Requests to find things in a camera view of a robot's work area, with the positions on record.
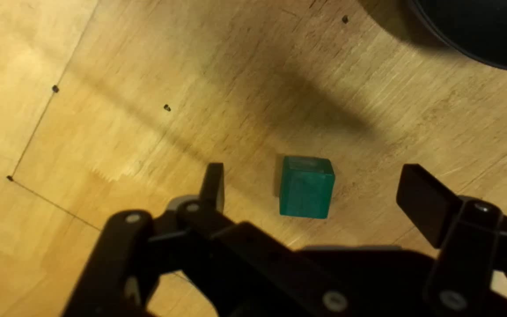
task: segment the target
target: teal block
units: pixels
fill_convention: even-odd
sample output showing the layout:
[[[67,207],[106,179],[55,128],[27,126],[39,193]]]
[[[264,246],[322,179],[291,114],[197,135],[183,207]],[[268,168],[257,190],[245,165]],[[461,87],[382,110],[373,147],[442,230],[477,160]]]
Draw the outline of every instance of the teal block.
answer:
[[[328,158],[285,156],[282,168],[280,212],[328,218],[335,170]]]

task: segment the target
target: green cube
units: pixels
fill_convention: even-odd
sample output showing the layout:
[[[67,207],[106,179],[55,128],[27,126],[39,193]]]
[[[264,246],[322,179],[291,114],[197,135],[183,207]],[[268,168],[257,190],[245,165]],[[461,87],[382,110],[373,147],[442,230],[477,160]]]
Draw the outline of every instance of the green cube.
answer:
[[[335,170],[328,158],[285,156],[280,188],[280,212],[328,218]]]

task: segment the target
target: black circular object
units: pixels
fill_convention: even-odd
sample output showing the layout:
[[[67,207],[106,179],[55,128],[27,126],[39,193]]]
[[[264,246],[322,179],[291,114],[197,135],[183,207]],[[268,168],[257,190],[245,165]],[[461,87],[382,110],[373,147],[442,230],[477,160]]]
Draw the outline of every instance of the black circular object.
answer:
[[[412,5],[444,42],[507,68],[507,0],[412,0]]]

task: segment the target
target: wooden surface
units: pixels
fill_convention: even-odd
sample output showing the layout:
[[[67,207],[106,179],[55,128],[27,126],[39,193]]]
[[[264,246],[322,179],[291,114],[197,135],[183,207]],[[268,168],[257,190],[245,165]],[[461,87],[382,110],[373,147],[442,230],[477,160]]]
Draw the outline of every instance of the wooden surface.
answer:
[[[428,38],[400,3],[0,1],[0,315],[56,315],[109,214],[160,214],[213,160],[225,212],[294,248],[433,253],[394,204],[405,161],[507,211],[507,72]],[[328,220],[278,214],[282,154],[333,160]],[[199,297],[167,283],[159,313]]]

